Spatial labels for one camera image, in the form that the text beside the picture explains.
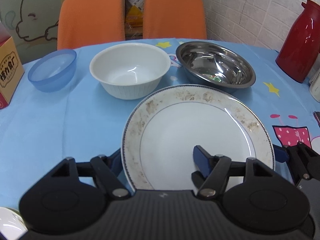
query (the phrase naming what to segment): tablecloth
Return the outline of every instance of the tablecloth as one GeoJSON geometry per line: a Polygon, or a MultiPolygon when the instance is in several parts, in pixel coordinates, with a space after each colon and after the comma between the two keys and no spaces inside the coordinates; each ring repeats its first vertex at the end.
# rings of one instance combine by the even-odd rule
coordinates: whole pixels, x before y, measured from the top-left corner
{"type": "MultiPolygon", "coordinates": [[[[157,89],[189,83],[175,57],[179,44],[188,39],[154,39],[170,55],[172,66],[157,89]]],[[[288,77],[275,63],[277,52],[245,44],[210,41],[245,58],[254,68],[255,84],[237,90],[233,96],[244,102],[265,125],[272,143],[309,143],[320,152],[320,128],[313,117],[320,111],[308,91],[288,77]]],[[[42,93],[28,81],[35,63],[24,65],[23,75],[10,105],[0,110],[0,206],[17,208],[23,193],[66,156],[77,162],[99,154],[111,155],[120,147],[124,125],[138,100],[120,100],[109,95],[89,72],[89,63],[112,45],[100,44],[76,49],[76,73],[61,91],[42,93]]],[[[288,171],[279,163],[276,170],[288,171]]]]}

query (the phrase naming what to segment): red thermos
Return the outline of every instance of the red thermos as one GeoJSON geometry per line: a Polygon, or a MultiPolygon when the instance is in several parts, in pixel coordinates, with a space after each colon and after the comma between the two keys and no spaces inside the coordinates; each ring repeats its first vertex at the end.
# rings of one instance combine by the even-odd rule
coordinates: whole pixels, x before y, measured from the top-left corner
{"type": "Polygon", "coordinates": [[[303,12],[292,25],[276,58],[278,66],[295,81],[302,83],[320,50],[320,5],[307,0],[303,12]]]}

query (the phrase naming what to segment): orange chair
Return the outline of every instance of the orange chair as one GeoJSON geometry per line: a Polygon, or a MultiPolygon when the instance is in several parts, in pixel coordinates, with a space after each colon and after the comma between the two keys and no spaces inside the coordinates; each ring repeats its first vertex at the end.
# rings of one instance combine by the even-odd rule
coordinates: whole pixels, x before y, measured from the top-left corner
{"type": "Polygon", "coordinates": [[[65,0],[58,25],[58,49],[124,41],[123,0],[65,0]]]}
{"type": "Polygon", "coordinates": [[[144,0],[143,38],[206,39],[202,0],[144,0]]]}

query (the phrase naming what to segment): yellow plastic bag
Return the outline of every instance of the yellow plastic bag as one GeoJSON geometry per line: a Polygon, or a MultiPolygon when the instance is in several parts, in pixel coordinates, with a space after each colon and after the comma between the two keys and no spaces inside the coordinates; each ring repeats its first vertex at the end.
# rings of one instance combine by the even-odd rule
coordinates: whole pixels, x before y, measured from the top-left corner
{"type": "Polygon", "coordinates": [[[144,0],[125,0],[125,20],[131,27],[141,27],[144,0]]]}

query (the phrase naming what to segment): stainless steel bowl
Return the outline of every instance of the stainless steel bowl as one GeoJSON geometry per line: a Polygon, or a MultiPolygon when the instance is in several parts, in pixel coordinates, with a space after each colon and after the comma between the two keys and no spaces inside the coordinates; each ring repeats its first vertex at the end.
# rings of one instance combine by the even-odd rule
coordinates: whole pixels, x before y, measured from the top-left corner
{"type": "Polygon", "coordinates": [[[248,88],[256,81],[250,64],[220,45],[204,41],[186,42],[177,48],[176,54],[192,83],[230,92],[248,88]]]}

